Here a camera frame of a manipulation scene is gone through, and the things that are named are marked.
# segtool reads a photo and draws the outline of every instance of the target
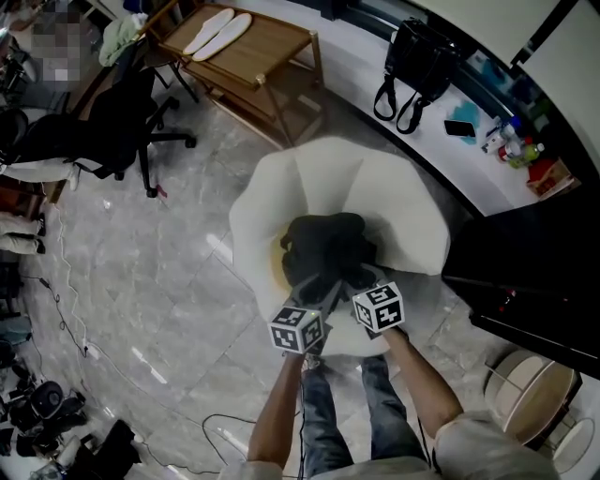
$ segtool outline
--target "gray tile floor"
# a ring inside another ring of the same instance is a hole
[[[51,282],[68,325],[82,341],[83,326],[71,314],[75,292],[67,284],[64,251],[72,266],[70,283],[79,294],[74,311],[86,324],[87,340],[104,353],[78,358],[68,333],[59,328],[50,293],[34,280],[27,281],[24,297],[43,362],[31,344],[23,353],[47,378],[86,394],[91,428],[106,432],[114,417],[123,418],[162,463],[217,472],[223,463],[199,424],[212,413],[256,419],[282,361],[257,316],[252,292],[234,273],[228,225],[232,203],[273,147],[207,100],[197,106],[183,90],[172,86],[170,92],[182,106],[169,112],[165,123],[192,130],[198,146],[157,145],[153,174],[168,198],[147,199],[137,167],[123,182],[83,173],[79,189],[63,193],[60,214],[48,209],[47,254],[22,262],[24,275]],[[335,102],[329,133],[398,152]],[[425,171],[419,172],[454,230],[466,217],[464,211]],[[398,274],[397,280],[411,299],[407,327],[413,342],[467,408],[483,408],[483,360],[498,348],[497,339],[471,327],[466,306],[439,277]],[[368,411],[358,361],[331,358],[328,365],[341,431],[355,460],[365,459]],[[398,368],[391,373],[415,425]],[[211,418],[206,426],[226,461],[242,456],[250,425]],[[145,464],[128,479],[173,478],[147,452],[142,457]],[[298,458],[296,436],[288,474],[297,472]],[[178,472],[179,478],[196,478]]]

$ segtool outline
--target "smartphone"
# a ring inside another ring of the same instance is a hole
[[[474,137],[475,128],[470,122],[458,122],[457,120],[444,120],[446,133],[453,137]]]

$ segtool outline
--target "bottle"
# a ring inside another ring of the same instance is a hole
[[[537,145],[529,144],[525,145],[521,149],[521,156],[517,158],[512,158],[509,160],[510,166],[514,169],[519,169],[521,167],[525,167],[532,163],[534,160],[537,160],[540,154],[546,149],[543,143],[539,143]]]
[[[512,160],[521,156],[521,143],[518,138],[513,138],[506,145],[498,149],[498,159],[500,162]]]
[[[487,154],[492,154],[501,146],[505,145],[509,139],[515,136],[516,129],[521,125],[521,121],[517,116],[512,117],[508,122],[490,132],[486,142],[481,145],[481,149]]]

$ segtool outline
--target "white armchair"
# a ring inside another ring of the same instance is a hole
[[[428,275],[442,271],[447,227],[411,162],[340,138],[320,139],[264,157],[230,212],[233,266],[266,321],[290,293],[274,275],[274,242],[297,217],[338,212],[365,219],[378,264]],[[333,330],[322,354],[385,352],[383,339],[369,339],[350,314],[348,302],[330,315]]]

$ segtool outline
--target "white insole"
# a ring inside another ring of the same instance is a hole
[[[233,8],[225,8],[214,17],[209,18],[202,24],[202,28],[200,32],[198,32],[198,35],[191,40],[189,45],[186,46],[184,49],[184,54],[192,55],[201,49],[212,37],[214,37],[225,25],[227,25],[227,23],[232,20],[233,15],[235,15]]]
[[[215,53],[220,52],[230,43],[237,40],[244,32],[248,30],[252,23],[252,16],[249,13],[242,13],[218,32],[218,35],[210,40],[206,45],[194,53],[192,59],[196,62],[201,62],[210,58]]]

